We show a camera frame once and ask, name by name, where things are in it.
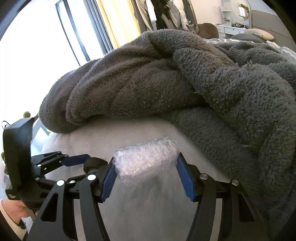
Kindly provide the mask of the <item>left forearm white sleeve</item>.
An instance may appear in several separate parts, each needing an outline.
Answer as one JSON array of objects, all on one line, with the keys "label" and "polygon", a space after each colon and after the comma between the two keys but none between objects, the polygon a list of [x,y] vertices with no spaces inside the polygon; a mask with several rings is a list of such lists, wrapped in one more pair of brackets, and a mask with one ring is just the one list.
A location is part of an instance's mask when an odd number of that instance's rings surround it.
[{"label": "left forearm white sleeve", "polygon": [[1,200],[1,238],[3,240],[25,240],[26,235],[25,223],[20,220],[20,223],[16,224],[4,210]]}]

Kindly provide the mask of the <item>left hand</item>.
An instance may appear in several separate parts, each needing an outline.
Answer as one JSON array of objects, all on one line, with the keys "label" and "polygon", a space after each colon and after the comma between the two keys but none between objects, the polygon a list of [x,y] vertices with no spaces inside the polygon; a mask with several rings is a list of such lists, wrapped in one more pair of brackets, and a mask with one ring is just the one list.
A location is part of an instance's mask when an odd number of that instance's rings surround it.
[{"label": "left hand", "polygon": [[28,209],[21,200],[10,200],[7,197],[1,201],[2,207],[11,220],[19,225],[22,218],[31,216]]}]

